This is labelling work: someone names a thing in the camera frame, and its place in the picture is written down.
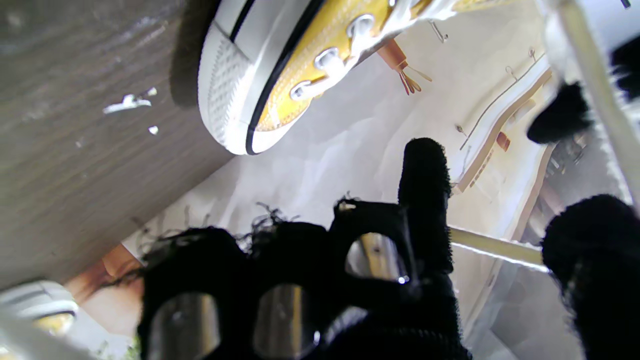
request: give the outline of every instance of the metal eyelet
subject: metal eyelet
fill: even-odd
[[[316,56],[316,60],[314,61],[314,66],[316,67],[316,69],[318,70],[324,70],[324,67],[326,66],[326,60],[327,57],[338,57],[339,56],[339,50],[337,47],[330,47],[326,50],[324,50],[323,52],[321,52],[320,54],[318,54],[318,56]]]
[[[309,80],[300,81],[296,86],[294,86],[291,89],[291,92],[289,92],[289,96],[291,97],[291,100],[293,101],[302,100],[302,97],[305,95],[304,88],[309,85],[311,85],[311,81]]]
[[[353,19],[353,21],[351,21],[351,24],[349,24],[349,26],[347,26],[347,36],[349,38],[353,38],[353,30],[355,29],[356,25],[362,26],[367,31],[371,30],[373,28],[374,21],[375,18],[370,13],[358,16],[357,18]]]

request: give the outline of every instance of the white rod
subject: white rod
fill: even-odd
[[[490,238],[455,227],[451,228],[451,243],[493,258],[548,272],[547,267],[542,263],[540,248],[527,244]]]

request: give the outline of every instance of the wooden board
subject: wooden board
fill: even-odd
[[[214,3],[2,2],[0,288],[68,280],[232,157],[196,105]]]

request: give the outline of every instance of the black rubber stripe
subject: black rubber stripe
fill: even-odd
[[[242,27],[242,23],[246,19],[247,14],[249,14],[249,10],[251,10],[253,2],[254,0],[248,0],[244,3],[240,16],[238,16],[236,24],[234,25],[234,29],[231,30],[231,34],[229,35],[229,40],[231,40],[231,42],[236,42],[236,36],[238,36],[238,33],[240,32],[240,27]]]
[[[305,33],[309,24],[316,16],[318,10],[324,4],[324,0],[311,0],[307,8],[302,13],[300,20],[296,24],[296,27],[291,32],[291,36],[287,40],[287,43],[284,45],[284,49],[282,49],[282,54],[280,54],[280,58],[276,62],[276,65],[273,67],[273,71],[271,71],[271,75],[269,75],[269,79],[264,85],[262,89],[262,93],[260,93],[260,97],[258,98],[258,103],[255,105],[255,109],[253,109],[253,115],[251,117],[251,122],[249,123],[249,129],[246,133],[246,143],[245,148],[246,152],[249,155],[257,155],[256,152],[253,151],[253,132],[255,131],[255,127],[258,126],[258,122],[260,121],[260,115],[262,115],[262,109],[267,103],[269,99],[269,95],[271,94],[271,89],[276,85],[280,74],[284,70],[287,62],[289,62],[289,58],[293,54],[294,49],[298,45],[298,42],[302,38],[302,35]]]

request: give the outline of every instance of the sneaker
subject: sneaker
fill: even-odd
[[[222,0],[200,59],[202,120],[230,152],[258,154],[385,38],[504,1]]]

